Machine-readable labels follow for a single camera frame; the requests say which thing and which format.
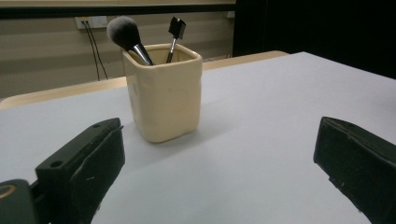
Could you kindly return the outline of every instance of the black plastic part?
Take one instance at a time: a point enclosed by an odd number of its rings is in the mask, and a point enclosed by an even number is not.
[[[0,223],[40,223],[27,181],[14,179],[0,183]]]
[[[396,146],[352,123],[322,118],[314,162],[372,223],[396,223]]]
[[[48,197],[46,194],[44,194],[44,192],[41,191],[37,181],[30,185],[30,191],[32,192],[35,210],[38,213],[38,219],[40,223],[51,223],[51,213]]]
[[[36,167],[53,224],[91,223],[125,163],[119,119],[92,125]]]
[[[172,18],[169,25],[168,32],[173,35],[176,39],[183,39],[184,29],[186,28],[186,22],[178,18]]]

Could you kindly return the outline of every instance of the brush bristles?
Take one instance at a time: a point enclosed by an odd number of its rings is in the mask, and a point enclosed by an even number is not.
[[[136,23],[133,19],[125,16],[117,17],[108,23],[107,36],[125,50],[131,50],[140,43]]]

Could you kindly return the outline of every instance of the brush handle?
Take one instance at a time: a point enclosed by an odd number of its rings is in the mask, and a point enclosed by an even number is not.
[[[146,65],[154,65],[152,60],[149,57],[148,52],[146,51],[145,47],[139,43],[132,48],[132,51],[139,56],[139,58],[146,64]]]
[[[172,56],[173,56],[173,51],[175,49],[176,40],[177,38],[173,38],[172,40],[171,49],[169,50],[169,54],[168,54],[168,59],[166,59],[167,63],[172,62]]]

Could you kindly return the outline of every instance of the ceramic cup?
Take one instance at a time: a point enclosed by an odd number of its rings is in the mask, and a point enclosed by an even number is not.
[[[123,52],[124,72],[134,122],[150,142],[163,142],[194,131],[201,107],[202,57],[176,45],[166,63],[169,44],[145,47],[155,65]]]

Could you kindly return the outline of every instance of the screw hole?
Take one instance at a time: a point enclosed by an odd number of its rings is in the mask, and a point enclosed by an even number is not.
[[[55,168],[55,167],[58,167],[58,166],[60,166],[60,165],[62,165],[62,162],[61,162],[61,161],[55,161],[55,162],[53,162],[53,163],[50,164],[50,167]]]

